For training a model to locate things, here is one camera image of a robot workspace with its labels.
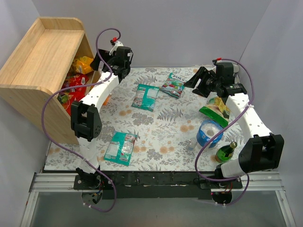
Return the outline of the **orange Lot 100 mango gummy bag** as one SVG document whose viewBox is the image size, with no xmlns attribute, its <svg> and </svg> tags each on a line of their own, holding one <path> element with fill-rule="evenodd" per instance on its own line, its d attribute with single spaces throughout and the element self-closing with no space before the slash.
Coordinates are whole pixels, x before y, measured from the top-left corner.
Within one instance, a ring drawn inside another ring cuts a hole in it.
<svg viewBox="0 0 303 227">
<path fill-rule="evenodd" d="M 90 66 L 92 62 L 93 59 L 88 56 L 75 57 L 71 64 L 71 71 L 80 74 L 88 74 L 93 71 Z"/>
</svg>

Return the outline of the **small orange candy bag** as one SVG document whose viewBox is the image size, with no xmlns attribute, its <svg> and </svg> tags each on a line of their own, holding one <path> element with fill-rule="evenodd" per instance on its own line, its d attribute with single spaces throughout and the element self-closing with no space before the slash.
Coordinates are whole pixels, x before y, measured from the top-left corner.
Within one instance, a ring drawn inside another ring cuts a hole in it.
<svg viewBox="0 0 303 227">
<path fill-rule="evenodd" d="M 109 102 L 109 100 L 110 100 L 110 97 L 111 97 L 111 95 L 109 95 L 106 99 L 105 99 L 105 101 L 104 101 L 104 103 L 103 103 L 103 105 L 107 105 L 107 103 Z"/>
</svg>

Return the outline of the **red Lot 100 fruit gummy bag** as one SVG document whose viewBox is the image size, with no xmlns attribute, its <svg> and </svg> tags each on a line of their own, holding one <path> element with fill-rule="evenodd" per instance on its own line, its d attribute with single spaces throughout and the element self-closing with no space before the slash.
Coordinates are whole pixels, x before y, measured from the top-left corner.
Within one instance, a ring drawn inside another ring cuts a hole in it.
<svg viewBox="0 0 303 227">
<path fill-rule="evenodd" d="M 86 74 L 68 74 L 64 80 L 62 88 L 85 85 L 89 78 Z M 78 87 L 67 90 L 67 92 L 79 92 L 85 94 L 86 87 Z"/>
</svg>

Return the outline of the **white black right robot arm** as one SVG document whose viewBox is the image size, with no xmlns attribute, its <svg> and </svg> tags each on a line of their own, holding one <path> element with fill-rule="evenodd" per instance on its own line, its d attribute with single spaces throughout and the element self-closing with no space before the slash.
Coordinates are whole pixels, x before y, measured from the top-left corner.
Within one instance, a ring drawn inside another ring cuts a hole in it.
<svg viewBox="0 0 303 227">
<path fill-rule="evenodd" d="M 231 59 L 215 59 L 213 64 L 210 70 L 201 66 L 184 86 L 205 98 L 215 92 L 235 117 L 215 137 L 238 123 L 245 145 L 236 159 L 215 169 L 213 178 L 199 176 L 208 181 L 228 182 L 251 172 L 278 168 L 285 141 L 280 134 L 273 134 L 258 116 L 252 105 L 255 95 L 249 96 L 241 83 L 235 83 L 234 74 L 242 64 Z"/>
</svg>

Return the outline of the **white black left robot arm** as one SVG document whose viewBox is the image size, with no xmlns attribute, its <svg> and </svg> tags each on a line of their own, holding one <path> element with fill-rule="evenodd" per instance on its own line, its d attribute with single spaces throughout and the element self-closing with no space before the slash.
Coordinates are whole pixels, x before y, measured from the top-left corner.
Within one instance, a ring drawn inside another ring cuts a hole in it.
<svg viewBox="0 0 303 227">
<path fill-rule="evenodd" d="M 129 74 L 133 57 L 131 48 L 126 46 L 99 51 L 100 55 L 95 56 L 90 66 L 97 71 L 100 57 L 105 60 L 99 78 L 102 84 L 95 85 L 85 97 L 71 105 L 71 129 L 78 139 L 80 155 L 84 157 L 83 163 L 76 168 L 80 177 L 77 182 L 89 189 L 96 189 L 101 184 L 96 173 L 99 168 L 96 142 L 102 129 L 99 111 L 111 91 Z"/>
</svg>

